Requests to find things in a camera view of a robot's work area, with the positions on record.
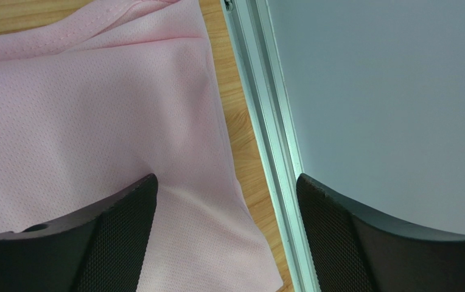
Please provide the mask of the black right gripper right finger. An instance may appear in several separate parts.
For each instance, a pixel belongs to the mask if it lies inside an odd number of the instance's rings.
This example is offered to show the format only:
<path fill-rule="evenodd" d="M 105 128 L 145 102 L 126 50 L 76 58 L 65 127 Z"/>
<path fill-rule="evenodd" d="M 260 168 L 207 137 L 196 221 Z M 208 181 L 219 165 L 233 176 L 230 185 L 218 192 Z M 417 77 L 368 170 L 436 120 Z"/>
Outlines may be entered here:
<path fill-rule="evenodd" d="M 465 235 L 390 216 L 306 174 L 296 194 L 321 291 L 465 291 Z"/>

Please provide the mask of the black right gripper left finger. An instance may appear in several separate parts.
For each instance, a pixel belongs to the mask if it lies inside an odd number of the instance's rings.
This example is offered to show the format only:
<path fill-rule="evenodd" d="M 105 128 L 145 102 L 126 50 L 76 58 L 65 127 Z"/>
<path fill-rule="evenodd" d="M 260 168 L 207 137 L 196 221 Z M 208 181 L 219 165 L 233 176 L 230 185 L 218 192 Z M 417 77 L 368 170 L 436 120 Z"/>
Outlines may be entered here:
<path fill-rule="evenodd" d="M 136 291 L 157 193 L 150 174 L 70 214 L 0 233 L 0 291 Z"/>

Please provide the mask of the pink t shirt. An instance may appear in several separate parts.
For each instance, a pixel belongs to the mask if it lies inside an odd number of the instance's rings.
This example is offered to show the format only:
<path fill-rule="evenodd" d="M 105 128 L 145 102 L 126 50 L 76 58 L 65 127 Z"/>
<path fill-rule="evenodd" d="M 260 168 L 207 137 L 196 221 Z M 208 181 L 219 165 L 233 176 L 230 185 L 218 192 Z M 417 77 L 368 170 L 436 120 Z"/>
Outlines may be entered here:
<path fill-rule="evenodd" d="M 94 1 L 0 35 L 0 232 L 148 174 L 158 205 L 139 291 L 277 291 L 236 178 L 197 1 Z"/>

